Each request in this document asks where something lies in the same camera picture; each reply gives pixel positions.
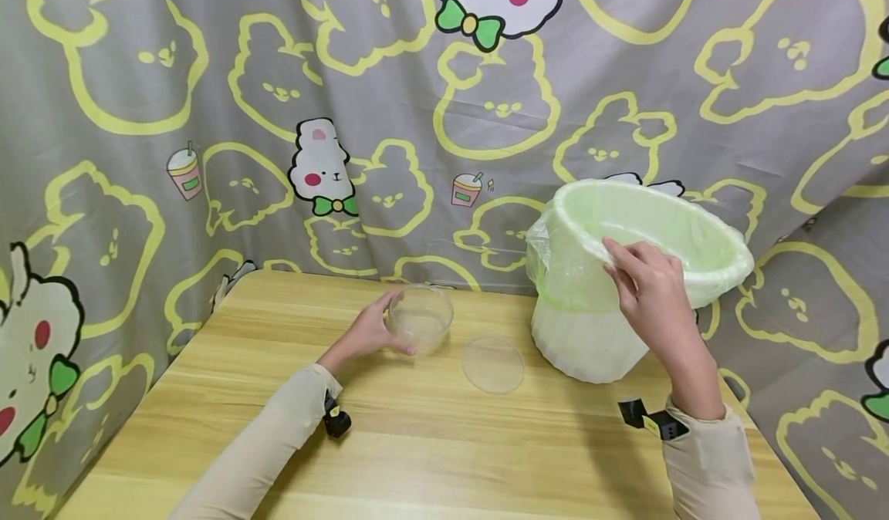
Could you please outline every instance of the wooden table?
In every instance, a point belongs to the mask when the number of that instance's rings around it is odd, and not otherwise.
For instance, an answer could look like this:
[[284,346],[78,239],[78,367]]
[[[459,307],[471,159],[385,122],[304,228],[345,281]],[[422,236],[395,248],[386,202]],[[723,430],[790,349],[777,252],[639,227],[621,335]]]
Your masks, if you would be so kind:
[[[316,360],[384,288],[270,270],[247,275],[58,518],[165,518],[276,387]],[[624,425],[617,407],[639,396],[649,410],[662,408],[668,379],[653,357],[613,385],[583,384],[533,345],[533,299],[449,294],[449,343],[415,361],[370,356],[341,375],[351,432],[336,442],[319,428],[256,518],[674,518],[661,442]],[[463,346],[486,334],[513,339],[525,357],[525,380],[508,396],[476,390],[463,376]],[[762,517],[817,518],[725,385],[723,394],[747,426]]]

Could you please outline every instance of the hand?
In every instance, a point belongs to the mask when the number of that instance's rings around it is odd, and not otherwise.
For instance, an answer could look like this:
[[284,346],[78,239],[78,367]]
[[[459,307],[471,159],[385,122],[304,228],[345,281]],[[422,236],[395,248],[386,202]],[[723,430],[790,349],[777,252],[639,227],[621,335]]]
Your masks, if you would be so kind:
[[645,241],[602,242],[614,258],[604,269],[617,287],[620,311],[671,376],[674,403],[699,420],[723,418],[717,367],[695,325],[682,261]]
[[318,364],[336,376],[345,362],[380,349],[394,349],[408,356],[414,355],[414,347],[407,340],[388,332],[384,325],[384,312],[397,293],[398,289],[386,292],[361,310],[352,326],[318,359]]

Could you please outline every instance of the bin rim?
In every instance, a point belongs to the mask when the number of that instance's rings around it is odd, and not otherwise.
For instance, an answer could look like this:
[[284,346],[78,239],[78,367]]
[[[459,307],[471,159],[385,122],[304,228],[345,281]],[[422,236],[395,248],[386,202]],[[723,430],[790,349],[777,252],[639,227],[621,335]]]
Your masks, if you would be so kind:
[[[647,194],[647,198],[662,198],[663,200],[665,200],[665,202],[671,205],[676,205],[691,212],[691,214],[696,214],[697,216],[703,218],[703,220],[712,223],[713,227],[723,232],[725,237],[731,242],[737,256],[739,258],[743,258],[736,259],[724,268],[714,269],[711,271],[689,272],[684,270],[683,276],[685,282],[690,282],[690,284],[692,285],[704,284],[704,282],[712,281],[713,278],[738,279],[738,282],[742,282],[744,278],[747,278],[747,275],[749,275],[750,271],[753,270],[753,255],[751,255],[747,244],[744,242],[744,237],[741,232],[738,231],[738,229],[726,224],[724,221],[721,220],[721,218],[719,218],[719,216],[705,210],[701,205],[689,202],[689,200],[685,200],[681,197],[672,196],[672,194],[665,194],[660,191],[655,191],[653,188],[649,188],[644,185],[636,185],[624,181],[615,181],[612,179],[583,179],[581,181],[569,182],[557,189],[555,196],[553,196],[552,199],[553,210],[556,212],[556,214],[565,217],[565,199],[567,198],[569,193],[591,185],[606,184],[619,187],[622,191],[644,192],[645,194]],[[568,227],[569,230],[571,230],[574,238],[581,241],[581,245],[583,245],[584,250],[591,253],[591,255],[595,256],[597,259],[599,259],[599,261],[607,263],[609,265],[614,265],[612,255],[610,255],[608,250],[606,250],[606,247],[604,247],[601,240],[591,237],[589,233],[586,233],[585,230],[580,228],[576,223],[572,221],[563,221],[563,223],[566,227]]]

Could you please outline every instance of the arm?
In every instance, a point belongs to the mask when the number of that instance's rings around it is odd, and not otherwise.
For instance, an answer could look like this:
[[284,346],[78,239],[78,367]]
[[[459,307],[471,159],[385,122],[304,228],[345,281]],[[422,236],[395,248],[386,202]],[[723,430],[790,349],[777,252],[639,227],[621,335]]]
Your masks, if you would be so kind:
[[295,373],[269,399],[177,505],[171,520],[249,520],[275,479],[303,448],[324,415],[326,391],[343,390],[314,363]]
[[688,366],[668,366],[673,395],[666,409],[689,429],[663,447],[674,510],[682,520],[759,519],[741,418],[723,403],[717,367],[700,345]]
[[620,311],[673,382],[667,412],[689,433],[664,444],[674,510],[682,520],[754,520],[753,463],[744,427],[719,393],[717,364],[685,294],[682,262],[640,241],[603,240]]
[[334,379],[343,364],[383,348],[407,355],[414,348],[386,330],[387,292],[358,314],[355,322],[312,364],[294,374],[269,399],[261,413],[233,440],[192,487],[170,520],[249,520],[293,452],[324,416],[324,397],[343,390]]

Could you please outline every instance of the gray curtain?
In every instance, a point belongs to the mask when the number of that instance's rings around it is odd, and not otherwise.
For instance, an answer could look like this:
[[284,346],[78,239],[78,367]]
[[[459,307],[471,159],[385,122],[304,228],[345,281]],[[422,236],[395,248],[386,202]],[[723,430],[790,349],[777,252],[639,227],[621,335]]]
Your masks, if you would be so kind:
[[744,233],[701,331],[819,513],[882,518],[887,0],[0,12],[0,518],[61,505],[240,276],[533,293],[526,229],[612,175]]

